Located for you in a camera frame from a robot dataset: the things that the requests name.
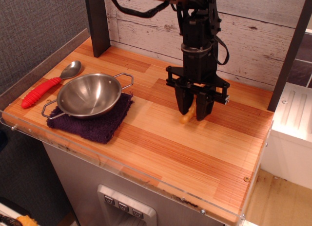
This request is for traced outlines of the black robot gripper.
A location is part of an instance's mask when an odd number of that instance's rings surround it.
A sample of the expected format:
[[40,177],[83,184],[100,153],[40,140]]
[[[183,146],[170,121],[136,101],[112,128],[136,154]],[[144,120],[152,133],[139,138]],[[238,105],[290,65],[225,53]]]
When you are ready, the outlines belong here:
[[[189,111],[194,99],[194,94],[189,89],[192,85],[221,88],[223,97],[225,97],[230,84],[220,78],[216,71],[218,65],[227,63],[229,53],[227,53],[225,61],[220,63],[217,44],[209,44],[202,49],[182,44],[181,49],[183,51],[183,66],[168,66],[166,71],[168,73],[167,85],[175,89],[178,109],[182,115],[185,115]],[[211,95],[198,93],[196,96],[196,119],[201,121],[211,114],[213,106],[214,100]]]

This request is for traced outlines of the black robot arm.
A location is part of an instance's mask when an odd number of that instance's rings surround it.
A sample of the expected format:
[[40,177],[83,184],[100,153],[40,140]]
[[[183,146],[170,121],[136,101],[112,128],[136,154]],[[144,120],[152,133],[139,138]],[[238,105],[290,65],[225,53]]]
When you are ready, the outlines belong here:
[[220,78],[216,71],[219,65],[228,63],[218,60],[219,46],[226,47],[217,36],[221,18],[218,16],[216,0],[159,0],[161,4],[146,12],[121,6],[111,0],[115,7],[128,15],[151,18],[168,6],[177,13],[180,35],[183,37],[183,67],[168,66],[166,84],[175,89],[178,109],[187,115],[195,109],[198,121],[208,116],[214,103],[227,104],[230,84]]

